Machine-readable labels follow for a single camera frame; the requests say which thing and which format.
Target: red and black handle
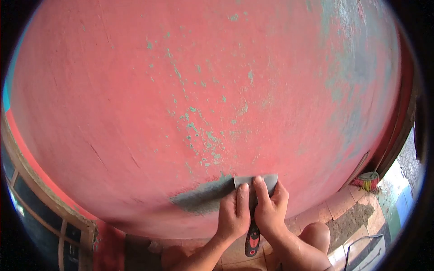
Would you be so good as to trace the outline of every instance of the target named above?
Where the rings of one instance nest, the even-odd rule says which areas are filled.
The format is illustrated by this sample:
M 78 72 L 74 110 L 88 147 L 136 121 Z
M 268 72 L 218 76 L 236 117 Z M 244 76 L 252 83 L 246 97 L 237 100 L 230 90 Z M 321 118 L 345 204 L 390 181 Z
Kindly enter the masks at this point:
M 244 253 L 247 257 L 253 257 L 258 252 L 260 232 L 254 219 L 250 222 L 249 231 L 246 236 L 246 246 Z

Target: dirt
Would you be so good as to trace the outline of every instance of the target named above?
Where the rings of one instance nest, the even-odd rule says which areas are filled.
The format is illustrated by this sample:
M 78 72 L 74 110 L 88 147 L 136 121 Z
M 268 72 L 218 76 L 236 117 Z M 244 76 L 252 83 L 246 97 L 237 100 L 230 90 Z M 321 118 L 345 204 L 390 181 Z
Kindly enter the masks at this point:
M 368 225 L 368 218 L 373 214 L 371 205 L 358 202 L 337 220 L 330 220 L 326 225 L 330 229 L 329 253 L 343 245 L 362 225 Z

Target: putty knife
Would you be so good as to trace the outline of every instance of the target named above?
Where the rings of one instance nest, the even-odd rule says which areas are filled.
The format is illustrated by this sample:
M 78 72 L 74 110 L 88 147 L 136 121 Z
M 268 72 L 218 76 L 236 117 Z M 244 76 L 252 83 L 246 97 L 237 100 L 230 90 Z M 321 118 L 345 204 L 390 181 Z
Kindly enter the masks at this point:
M 258 205 L 258 197 L 256 196 L 256 191 L 253 186 L 253 179 L 255 176 L 234 176 L 233 182 L 235 184 L 235 189 L 237 189 L 241 184 L 248 183 L 250 186 L 249 195 L 249 210 L 250 210 L 250 227 L 246 236 L 246 245 L 244 247 L 244 253 L 247 257 L 253 257 L 258 252 L 259 248 L 259 238 L 260 232 L 258 226 L 255 222 L 255 208 Z M 267 185 L 268 195 L 272 196 L 274 193 L 274 187 L 277 183 L 278 174 L 267 174 L 261 175 L 264 178 L 265 184 Z

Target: right hand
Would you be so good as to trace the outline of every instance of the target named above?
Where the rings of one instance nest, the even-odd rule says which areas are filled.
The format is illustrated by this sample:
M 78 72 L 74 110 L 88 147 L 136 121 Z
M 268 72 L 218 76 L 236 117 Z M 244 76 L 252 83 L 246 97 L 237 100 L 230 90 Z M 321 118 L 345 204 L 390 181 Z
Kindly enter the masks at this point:
M 284 220 L 289 194 L 282 183 L 277 181 L 274 194 L 270 198 L 267 186 L 261 176 L 255 177 L 253 186 L 258 196 L 258 206 L 255 210 L 256 225 L 261 234 L 267 239 L 267 237 L 287 229 Z

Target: cable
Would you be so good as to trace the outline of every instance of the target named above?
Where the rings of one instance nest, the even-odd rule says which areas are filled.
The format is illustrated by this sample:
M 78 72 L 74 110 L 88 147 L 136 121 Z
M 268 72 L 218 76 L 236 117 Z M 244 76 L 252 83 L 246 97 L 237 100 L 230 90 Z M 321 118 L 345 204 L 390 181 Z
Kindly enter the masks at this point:
M 352 242 L 352 243 L 348 246 L 348 251 L 347 251 L 347 254 L 345 255 L 345 267 L 344 267 L 344 271 L 347 271 L 348 258 L 349 258 L 349 256 L 350 256 L 350 247 L 351 247 L 352 245 L 354 245 L 356 242 L 358 242 L 358 241 L 360 241 L 360 240 L 362 240 L 362 239 L 364 239 L 364 238 L 378 238 L 378 237 L 383 237 L 383 236 L 384 236 L 384 234 L 376 234 L 376 235 L 371 235 L 371 236 L 363 236 L 363 237 L 360 237 L 359 239 L 355 240 L 354 242 Z

